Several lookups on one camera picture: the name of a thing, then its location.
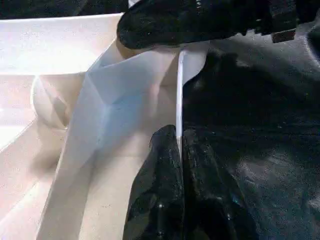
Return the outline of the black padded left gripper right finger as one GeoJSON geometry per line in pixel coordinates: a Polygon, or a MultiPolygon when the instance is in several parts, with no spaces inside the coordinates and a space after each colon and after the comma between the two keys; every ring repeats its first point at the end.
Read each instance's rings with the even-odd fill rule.
{"type": "Polygon", "coordinates": [[[183,133],[182,164],[186,239],[258,239],[239,186],[220,163],[208,137],[196,130],[183,133]]]}

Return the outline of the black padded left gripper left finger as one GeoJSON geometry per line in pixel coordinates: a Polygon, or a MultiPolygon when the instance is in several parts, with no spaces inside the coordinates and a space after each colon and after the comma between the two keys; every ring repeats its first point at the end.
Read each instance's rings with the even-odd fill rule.
{"type": "Polygon", "coordinates": [[[176,127],[153,133],[149,153],[132,183],[125,240],[184,239],[185,193],[176,127]]]}

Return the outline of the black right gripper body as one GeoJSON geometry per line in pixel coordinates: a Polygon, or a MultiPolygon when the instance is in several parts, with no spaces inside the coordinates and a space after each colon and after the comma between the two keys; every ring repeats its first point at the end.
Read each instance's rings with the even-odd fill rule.
{"type": "Polygon", "coordinates": [[[255,34],[270,35],[273,43],[291,41],[297,28],[295,0],[251,0],[255,34]]]}

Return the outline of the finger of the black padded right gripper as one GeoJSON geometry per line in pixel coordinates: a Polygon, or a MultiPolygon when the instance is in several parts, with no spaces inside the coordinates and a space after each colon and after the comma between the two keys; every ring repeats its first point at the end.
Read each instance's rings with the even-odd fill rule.
{"type": "Polygon", "coordinates": [[[250,0],[140,0],[117,24],[117,39],[128,49],[226,39],[246,34],[250,0]]]}

